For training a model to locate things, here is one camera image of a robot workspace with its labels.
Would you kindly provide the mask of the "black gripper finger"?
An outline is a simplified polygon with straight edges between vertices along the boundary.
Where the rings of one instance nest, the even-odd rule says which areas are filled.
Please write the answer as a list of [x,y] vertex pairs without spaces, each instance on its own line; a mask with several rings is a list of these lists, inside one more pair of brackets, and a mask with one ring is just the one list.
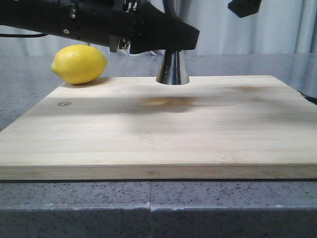
[[200,31],[176,15],[161,12],[147,0],[138,0],[131,54],[154,50],[193,50]]
[[228,3],[228,9],[243,18],[258,13],[261,3],[262,0],[232,0]]

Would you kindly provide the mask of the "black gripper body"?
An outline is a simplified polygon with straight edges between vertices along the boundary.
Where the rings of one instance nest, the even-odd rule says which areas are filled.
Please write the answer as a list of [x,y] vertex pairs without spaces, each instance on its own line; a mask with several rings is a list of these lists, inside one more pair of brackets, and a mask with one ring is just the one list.
[[58,35],[106,46],[116,53],[127,48],[139,17],[129,11],[131,0],[58,0]]

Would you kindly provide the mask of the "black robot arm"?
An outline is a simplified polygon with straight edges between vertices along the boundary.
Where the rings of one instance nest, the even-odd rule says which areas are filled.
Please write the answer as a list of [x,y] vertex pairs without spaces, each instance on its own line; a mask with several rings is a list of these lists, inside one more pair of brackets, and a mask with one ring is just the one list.
[[131,54],[193,50],[199,31],[147,0],[2,0],[1,25],[109,47]]

